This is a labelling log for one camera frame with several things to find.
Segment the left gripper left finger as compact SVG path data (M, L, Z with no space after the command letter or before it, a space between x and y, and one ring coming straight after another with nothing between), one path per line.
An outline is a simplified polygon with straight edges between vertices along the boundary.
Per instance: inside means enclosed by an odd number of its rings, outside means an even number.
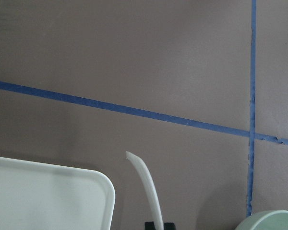
M144 229L145 230L156 230L155 229L155 223L153 221L147 221L144 223Z

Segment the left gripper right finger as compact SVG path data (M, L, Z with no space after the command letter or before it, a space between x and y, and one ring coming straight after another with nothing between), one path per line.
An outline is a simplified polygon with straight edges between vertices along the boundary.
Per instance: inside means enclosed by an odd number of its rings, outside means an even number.
M164 218L164 230L175 230L175 223L172 218Z

